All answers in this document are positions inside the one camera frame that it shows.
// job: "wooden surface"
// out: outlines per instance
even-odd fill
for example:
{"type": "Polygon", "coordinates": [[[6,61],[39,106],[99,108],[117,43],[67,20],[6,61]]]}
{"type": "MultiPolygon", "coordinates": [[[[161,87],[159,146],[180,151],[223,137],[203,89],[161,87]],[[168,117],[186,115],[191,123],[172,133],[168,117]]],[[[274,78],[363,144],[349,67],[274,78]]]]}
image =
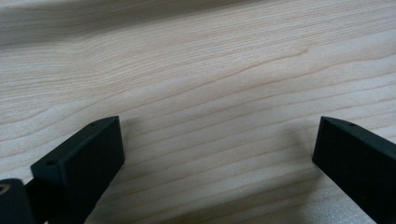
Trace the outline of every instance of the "wooden surface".
{"type": "Polygon", "coordinates": [[[373,223],[312,162],[320,116],[396,141],[395,1],[3,0],[0,178],[120,115],[87,223],[373,223]]]}

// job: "light wood board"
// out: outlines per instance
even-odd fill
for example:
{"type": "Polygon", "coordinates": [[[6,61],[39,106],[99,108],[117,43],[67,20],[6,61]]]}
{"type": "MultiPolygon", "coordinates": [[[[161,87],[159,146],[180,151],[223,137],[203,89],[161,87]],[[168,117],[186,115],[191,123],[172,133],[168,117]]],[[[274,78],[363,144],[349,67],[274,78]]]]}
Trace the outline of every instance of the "light wood board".
{"type": "Polygon", "coordinates": [[[373,223],[311,162],[320,116],[396,141],[396,2],[0,3],[0,179],[119,115],[87,223],[373,223]]]}

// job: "wooden table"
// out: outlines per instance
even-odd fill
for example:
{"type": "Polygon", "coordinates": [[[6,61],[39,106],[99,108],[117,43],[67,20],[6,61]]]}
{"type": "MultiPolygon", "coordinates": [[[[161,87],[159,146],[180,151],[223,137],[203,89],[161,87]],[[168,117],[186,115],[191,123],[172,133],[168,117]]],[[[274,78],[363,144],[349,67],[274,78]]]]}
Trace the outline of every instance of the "wooden table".
{"type": "Polygon", "coordinates": [[[87,223],[373,223],[312,162],[320,116],[396,140],[396,2],[3,0],[0,179],[120,115],[87,223]]]}

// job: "wood grain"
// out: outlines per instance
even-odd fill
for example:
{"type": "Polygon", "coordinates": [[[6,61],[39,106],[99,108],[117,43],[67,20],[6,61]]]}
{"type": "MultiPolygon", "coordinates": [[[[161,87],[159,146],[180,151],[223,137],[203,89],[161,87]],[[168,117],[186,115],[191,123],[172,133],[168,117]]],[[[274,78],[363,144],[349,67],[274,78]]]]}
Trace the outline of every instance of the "wood grain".
{"type": "Polygon", "coordinates": [[[312,162],[320,116],[396,140],[396,3],[0,3],[0,178],[120,115],[87,223],[374,223],[312,162]]]}

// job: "black object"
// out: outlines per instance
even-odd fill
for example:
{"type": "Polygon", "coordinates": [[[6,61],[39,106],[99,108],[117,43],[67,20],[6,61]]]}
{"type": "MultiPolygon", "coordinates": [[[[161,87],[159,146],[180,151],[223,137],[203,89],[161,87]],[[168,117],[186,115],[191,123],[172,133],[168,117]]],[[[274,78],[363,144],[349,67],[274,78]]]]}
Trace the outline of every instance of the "black object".
{"type": "Polygon", "coordinates": [[[0,223],[83,223],[124,163],[119,117],[97,120],[31,167],[0,181],[0,223]]]}
{"type": "Polygon", "coordinates": [[[396,145],[322,117],[313,162],[377,223],[396,223],[396,145]]]}

